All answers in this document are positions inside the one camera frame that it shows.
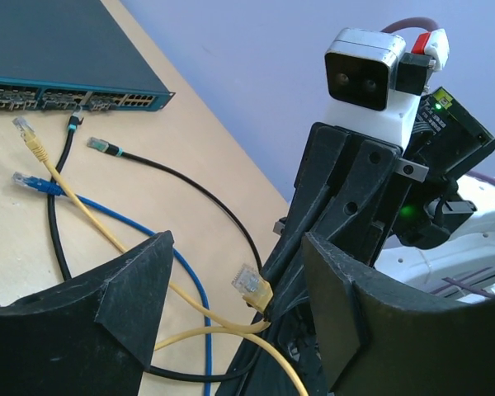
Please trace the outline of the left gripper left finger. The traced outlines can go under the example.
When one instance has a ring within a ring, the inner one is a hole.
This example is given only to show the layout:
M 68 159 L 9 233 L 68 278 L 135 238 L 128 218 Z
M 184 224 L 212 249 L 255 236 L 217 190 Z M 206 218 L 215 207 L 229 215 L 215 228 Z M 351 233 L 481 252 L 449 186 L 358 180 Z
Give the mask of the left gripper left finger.
M 0 306 L 0 395 L 136 395 L 151 366 L 173 264 L 165 231 Z

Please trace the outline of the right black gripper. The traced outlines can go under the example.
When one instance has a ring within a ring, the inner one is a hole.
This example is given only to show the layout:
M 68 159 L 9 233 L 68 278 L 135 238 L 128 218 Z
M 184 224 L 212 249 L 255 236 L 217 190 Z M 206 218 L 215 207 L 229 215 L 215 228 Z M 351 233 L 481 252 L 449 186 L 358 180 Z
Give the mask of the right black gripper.
M 271 254 L 271 339 L 308 394 L 336 395 L 323 373 L 304 236 L 316 234 L 373 269 L 390 235 L 409 247 L 437 247 L 475 211 L 458 195 L 458 180 L 494 149 L 495 138 L 443 88 L 421 100 L 407 152 L 341 127 L 312 126 Z

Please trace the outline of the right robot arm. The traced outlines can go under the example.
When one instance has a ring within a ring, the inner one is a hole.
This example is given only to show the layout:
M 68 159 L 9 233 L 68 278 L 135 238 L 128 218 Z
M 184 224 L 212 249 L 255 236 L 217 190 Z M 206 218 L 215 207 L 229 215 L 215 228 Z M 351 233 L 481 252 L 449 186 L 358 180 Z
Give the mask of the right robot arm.
M 495 395 L 495 138 L 444 88 L 406 151 L 312 125 L 266 263 L 270 342 L 252 395 Z

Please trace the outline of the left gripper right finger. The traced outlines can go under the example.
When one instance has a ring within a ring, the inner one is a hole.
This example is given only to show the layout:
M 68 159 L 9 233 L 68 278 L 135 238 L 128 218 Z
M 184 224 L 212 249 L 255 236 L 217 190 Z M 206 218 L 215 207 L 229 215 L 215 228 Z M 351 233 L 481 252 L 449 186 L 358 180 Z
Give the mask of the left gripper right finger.
M 316 234 L 304 273 L 336 395 L 495 395 L 495 297 L 477 304 L 400 283 Z

